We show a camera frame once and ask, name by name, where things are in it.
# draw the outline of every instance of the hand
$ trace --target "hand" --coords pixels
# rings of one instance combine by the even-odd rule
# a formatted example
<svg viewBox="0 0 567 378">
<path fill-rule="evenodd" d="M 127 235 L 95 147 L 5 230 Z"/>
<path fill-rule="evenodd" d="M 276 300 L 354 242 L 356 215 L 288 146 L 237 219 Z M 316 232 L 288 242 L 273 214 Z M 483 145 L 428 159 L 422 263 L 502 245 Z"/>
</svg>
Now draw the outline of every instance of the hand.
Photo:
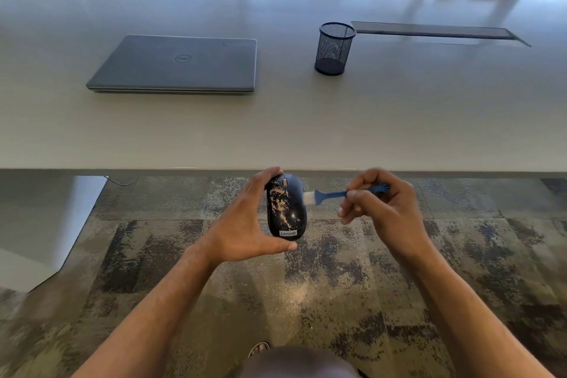
<svg viewBox="0 0 567 378">
<path fill-rule="evenodd" d="M 380 198 L 364 188 L 385 182 L 390 185 Z M 415 266 L 427 255 L 436 253 L 430 241 L 413 186 L 384 169 L 369 169 L 358 175 L 346 188 L 338 216 L 343 224 L 356 217 L 372 218 L 374 228 L 396 260 L 404 266 Z"/>
<path fill-rule="evenodd" d="M 273 177 L 282 173 L 280 167 L 270 167 L 254 175 L 215 224 L 199 239 L 214 266 L 297 249 L 297 243 L 267 235 L 258 224 L 258 203 L 264 194 L 264 187 Z"/>
</svg>

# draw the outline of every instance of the dell logo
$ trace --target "dell logo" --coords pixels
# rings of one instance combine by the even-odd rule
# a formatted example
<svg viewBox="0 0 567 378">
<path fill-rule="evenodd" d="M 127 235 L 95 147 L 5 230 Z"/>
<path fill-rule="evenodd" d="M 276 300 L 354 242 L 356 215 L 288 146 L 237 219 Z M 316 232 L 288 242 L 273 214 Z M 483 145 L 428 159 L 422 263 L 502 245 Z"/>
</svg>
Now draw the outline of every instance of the dell logo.
<svg viewBox="0 0 567 378">
<path fill-rule="evenodd" d="M 188 63 L 192 59 L 193 58 L 188 54 L 181 54 L 180 56 L 175 57 L 175 61 L 177 61 L 178 63 Z"/>
</svg>

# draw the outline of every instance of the gray laptop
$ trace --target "gray laptop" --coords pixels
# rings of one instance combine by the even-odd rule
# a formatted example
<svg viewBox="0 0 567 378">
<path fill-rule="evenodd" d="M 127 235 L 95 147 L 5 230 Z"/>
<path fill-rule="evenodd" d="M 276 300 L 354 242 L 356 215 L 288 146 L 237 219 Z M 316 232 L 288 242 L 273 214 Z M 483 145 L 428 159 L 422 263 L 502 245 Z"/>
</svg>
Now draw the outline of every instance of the gray laptop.
<svg viewBox="0 0 567 378">
<path fill-rule="evenodd" d="M 128 35 L 87 83 L 96 92 L 246 94 L 256 39 Z"/>
</svg>

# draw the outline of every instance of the person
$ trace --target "person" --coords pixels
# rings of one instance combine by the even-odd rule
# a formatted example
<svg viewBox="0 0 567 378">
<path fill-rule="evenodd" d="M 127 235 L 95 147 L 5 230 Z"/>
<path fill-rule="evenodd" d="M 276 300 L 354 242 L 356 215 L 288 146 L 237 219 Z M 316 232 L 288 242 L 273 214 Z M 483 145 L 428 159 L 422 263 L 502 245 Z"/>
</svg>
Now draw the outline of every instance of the person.
<svg viewBox="0 0 567 378">
<path fill-rule="evenodd" d="M 73 375 L 158 377 L 174 333 L 203 286 L 223 262 L 294 251 L 297 243 L 260 230 L 258 203 L 271 167 L 253 176 L 213 226 L 189 246 L 171 271 L 133 309 Z M 390 185 L 380 198 L 365 191 Z M 393 257 L 412 275 L 446 344 L 457 376 L 552 377 L 449 266 L 429 239 L 413 186 L 383 169 L 370 169 L 348 185 L 338 215 L 343 224 L 366 215 Z M 268 349 L 260 343 L 230 377 L 358 377 L 345 360 L 306 347 Z"/>
</svg>

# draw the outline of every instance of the forearm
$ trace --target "forearm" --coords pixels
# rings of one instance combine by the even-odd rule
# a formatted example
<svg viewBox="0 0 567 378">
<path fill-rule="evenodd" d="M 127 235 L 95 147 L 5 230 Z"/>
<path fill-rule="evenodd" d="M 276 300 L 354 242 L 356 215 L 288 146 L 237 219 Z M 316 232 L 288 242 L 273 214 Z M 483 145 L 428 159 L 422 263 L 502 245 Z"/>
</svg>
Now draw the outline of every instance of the forearm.
<svg viewBox="0 0 567 378">
<path fill-rule="evenodd" d="M 436 250 L 411 272 L 458 376 L 552 376 Z"/>
<path fill-rule="evenodd" d="M 172 337 L 214 268 L 202 242 L 189 247 L 74 377 L 160 376 Z"/>
</svg>

